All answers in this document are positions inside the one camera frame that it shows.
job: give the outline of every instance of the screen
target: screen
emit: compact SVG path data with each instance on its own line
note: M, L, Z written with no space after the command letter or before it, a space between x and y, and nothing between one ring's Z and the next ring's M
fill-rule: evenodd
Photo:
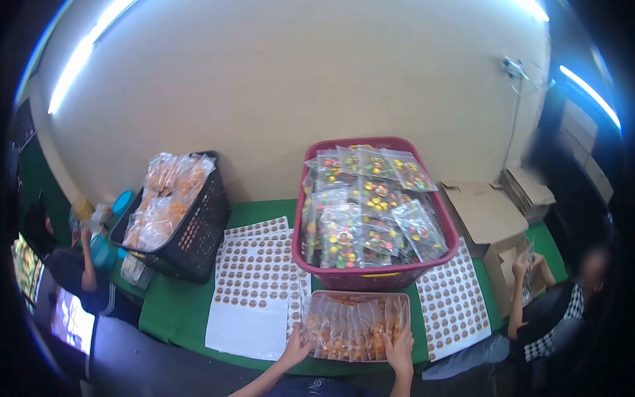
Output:
M95 316L84 311L79 298L58 287L51 333L62 342L89 355L94 325Z
M11 253L18 286L24 294L27 307L33 313L39 282L42 278L42 261L29 247L21 233L18 234L18 239L13 242Z

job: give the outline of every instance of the white wall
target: white wall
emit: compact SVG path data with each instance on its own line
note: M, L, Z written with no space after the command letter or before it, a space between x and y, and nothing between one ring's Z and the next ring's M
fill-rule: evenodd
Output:
M38 72L49 98L108 3L60 21ZM547 25L513 0L141 0L51 116L53 140L92 201L138 189L159 151L206 149L231 200L293 198L311 144L382 135L413 142L436 180L493 180L516 100L501 58L543 81L548 54ZM524 92L510 161L544 95Z

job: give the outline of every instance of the gray pants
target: gray pants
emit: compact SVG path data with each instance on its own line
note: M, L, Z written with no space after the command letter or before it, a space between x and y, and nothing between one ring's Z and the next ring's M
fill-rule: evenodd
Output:
M423 380L451 378L474 367L500 363L509 355L509 339L499 333L461 350L421 374Z

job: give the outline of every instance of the sticker sheet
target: sticker sheet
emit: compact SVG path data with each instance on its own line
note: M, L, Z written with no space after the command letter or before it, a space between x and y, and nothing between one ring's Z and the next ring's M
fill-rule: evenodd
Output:
M490 318L463 237L456 256L417 282L430 361L440 360L491 335Z
M302 303L312 291L311 275L301 270L291 256L293 229L288 229L287 222L286 217L281 217L225 231L225 241L216 256L206 347L260 360L276 360L284 351L293 324L302 320ZM240 236L249 232L254 234ZM248 340L238 341L225 335L235 332L236 327L224 327L227 331L223 331L221 324L235 324L245 318L252 318L247 327L255 332L243 335ZM257 327L253 326L254 318L258 318ZM263 339L280 338L283 343L276 345L277 350L262 350L262 346L268 346Z
M289 221L284 217L265 220L257 224L235 227L225 230L225 237L249 237L260 236L261 234L270 234L289 230Z

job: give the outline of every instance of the cardboard box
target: cardboard box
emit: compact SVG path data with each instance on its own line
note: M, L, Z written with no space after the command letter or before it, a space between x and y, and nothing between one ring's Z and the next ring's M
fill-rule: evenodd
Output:
M527 247L529 247L529 241L523 234L500 243L491 244L483 257L483 264L487 270L501 318L508 317L511 311L512 296L514 294L512 265L518 255L523 253ZM546 287L546 283L538 269L533 271L530 283L532 289L531 299L525 302L523 307Z
M499 243L529 228L499 184L443 181L441 187L457 212L465 237L474 245Z
M507 168L500 176L500 183L507 197L530 224L542 220L556 202L551 190L536 183L522 168Z

